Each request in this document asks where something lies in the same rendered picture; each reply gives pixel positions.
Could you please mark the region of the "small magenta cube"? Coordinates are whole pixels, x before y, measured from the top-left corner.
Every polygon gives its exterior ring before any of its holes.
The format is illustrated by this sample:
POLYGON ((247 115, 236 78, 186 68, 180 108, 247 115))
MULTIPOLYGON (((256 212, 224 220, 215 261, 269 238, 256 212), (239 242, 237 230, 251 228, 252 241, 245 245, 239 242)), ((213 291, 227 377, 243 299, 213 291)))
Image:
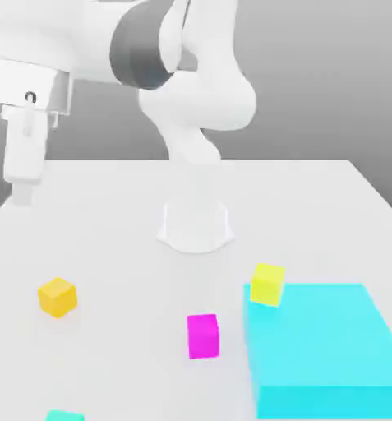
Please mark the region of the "small magenta cube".
POLYGON ((219 356, 219 326, 215 314, 187 317, 187 343, 190 359, 219 356))

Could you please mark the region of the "small yellow cube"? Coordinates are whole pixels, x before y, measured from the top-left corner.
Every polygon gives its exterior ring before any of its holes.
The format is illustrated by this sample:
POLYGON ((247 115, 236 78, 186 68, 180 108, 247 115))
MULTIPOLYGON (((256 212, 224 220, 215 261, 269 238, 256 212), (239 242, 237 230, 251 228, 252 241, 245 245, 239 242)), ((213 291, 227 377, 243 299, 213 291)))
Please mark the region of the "small yellow cube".
POLYGON ((284 287, 285 269, 259 263, 251 279, 251 301, 270 307, 278 307, 284 287))

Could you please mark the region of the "small turquoise cube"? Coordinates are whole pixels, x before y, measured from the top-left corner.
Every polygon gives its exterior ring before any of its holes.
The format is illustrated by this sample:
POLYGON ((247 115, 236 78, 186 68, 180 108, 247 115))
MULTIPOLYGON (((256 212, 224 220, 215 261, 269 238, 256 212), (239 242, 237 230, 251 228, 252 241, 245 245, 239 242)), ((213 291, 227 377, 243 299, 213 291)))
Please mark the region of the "small turquoise cube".
POLYGON ((85 416, 71 411, 51 409, 44 421, 85 421, 85 416))

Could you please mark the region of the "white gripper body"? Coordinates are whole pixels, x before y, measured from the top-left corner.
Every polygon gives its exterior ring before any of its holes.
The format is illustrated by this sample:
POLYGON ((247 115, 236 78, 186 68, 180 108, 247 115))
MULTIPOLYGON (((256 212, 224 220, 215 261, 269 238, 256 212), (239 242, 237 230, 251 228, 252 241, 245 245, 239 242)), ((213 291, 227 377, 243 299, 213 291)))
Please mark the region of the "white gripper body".
POLYGON ((2 119, 7 121, 3 177, 8 183, 39 183, 44 173, 48 115, 34 111, 27 128, 24 117, 24 109, 2 107, 2 119))

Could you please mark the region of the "large cyan box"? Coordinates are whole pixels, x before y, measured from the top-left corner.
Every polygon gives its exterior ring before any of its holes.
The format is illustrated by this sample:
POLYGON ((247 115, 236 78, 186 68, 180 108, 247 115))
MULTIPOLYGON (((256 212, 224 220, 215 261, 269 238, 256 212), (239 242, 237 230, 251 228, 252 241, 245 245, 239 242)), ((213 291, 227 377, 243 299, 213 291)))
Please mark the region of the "large cyan box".
POLYGON ((287 284, 268 307, 242 293, 258 419, 392 419, 392 333, 362 284, 287 284))

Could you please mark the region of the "small orange cube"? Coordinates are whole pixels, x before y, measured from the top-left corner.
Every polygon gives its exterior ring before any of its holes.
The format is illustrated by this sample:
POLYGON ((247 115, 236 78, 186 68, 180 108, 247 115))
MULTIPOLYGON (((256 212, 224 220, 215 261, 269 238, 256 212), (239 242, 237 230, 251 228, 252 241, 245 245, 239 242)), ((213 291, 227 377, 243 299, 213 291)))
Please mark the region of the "small orange cube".
POLYGON ((77 306, 76 287, 63 278, 54 278, 38 289, 41 309, 60 318, 77 306))

